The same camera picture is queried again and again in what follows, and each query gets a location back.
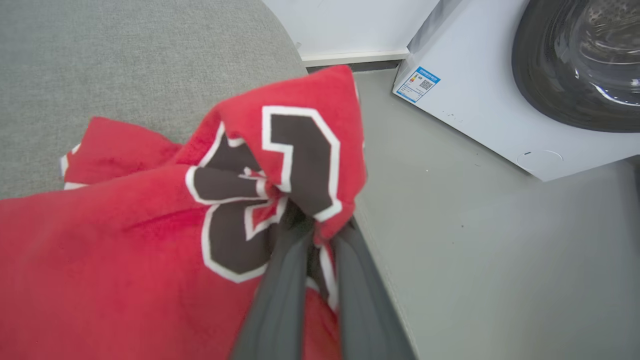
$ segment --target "printed number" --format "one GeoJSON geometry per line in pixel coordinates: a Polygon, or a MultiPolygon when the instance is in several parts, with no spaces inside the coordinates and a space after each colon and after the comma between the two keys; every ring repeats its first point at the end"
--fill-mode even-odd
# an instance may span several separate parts
{"type": "MultiPolygon", "coordinates": [[[[342,211],[337,198],[340,142],[315,109],[265,106],[263,151],[283,154],[279,189],[318,221],[342,211]]],[[[216,139],[186,176],[196,201],[210,204],[202,229],[205,265],[243,282],[264,273],[273,241],[269,227],[284,214],[287,197],[267,199],[266,181],[242,139],[229,139],[220,124],[216,139]]]]}

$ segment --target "baseboard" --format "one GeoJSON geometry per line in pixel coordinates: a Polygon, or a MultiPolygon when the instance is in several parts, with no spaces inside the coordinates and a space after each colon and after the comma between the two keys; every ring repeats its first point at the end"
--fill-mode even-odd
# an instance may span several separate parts
{"type": "Polygon", "coordinates": [[[395,51],[371,51],[368,53],[348,53],[330,55],[302,56],[305,67],[329,66],[351,63],[369,63],[372,61],[403,60],[409,55],[405,47],[395,51]]]}

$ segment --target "sofa cushion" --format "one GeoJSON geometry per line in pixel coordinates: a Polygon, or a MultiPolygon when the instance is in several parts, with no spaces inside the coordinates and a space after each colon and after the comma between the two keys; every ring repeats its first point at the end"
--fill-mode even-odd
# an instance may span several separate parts
{"type": "Polygon", "coordinates": [[[306,74],[259,0],[0,3],[0,199],[62,187],[90,117],[185,142],[217,102],[306,74]]]}

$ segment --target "qr code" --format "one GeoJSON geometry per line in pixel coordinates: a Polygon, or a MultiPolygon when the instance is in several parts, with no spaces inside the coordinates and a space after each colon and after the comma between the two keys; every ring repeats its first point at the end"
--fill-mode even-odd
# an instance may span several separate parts
{"type": "Polygon", "coordinates": [[[433,86],[433,83],[430,82],[429,80],[424,80],[422,84],[420,84],[420,87],[423,88],[425,91],[428,91],[432,86],[433,86]]]}

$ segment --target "washing machine door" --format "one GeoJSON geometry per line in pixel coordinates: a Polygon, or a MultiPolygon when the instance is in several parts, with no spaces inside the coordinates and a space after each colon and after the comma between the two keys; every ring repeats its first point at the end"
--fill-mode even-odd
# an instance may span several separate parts
{"type": "Polygon", "coordinates": [[[531,0],[511,64],[522,95],[546,116],[640,133],[640,0],[531,0]]]}

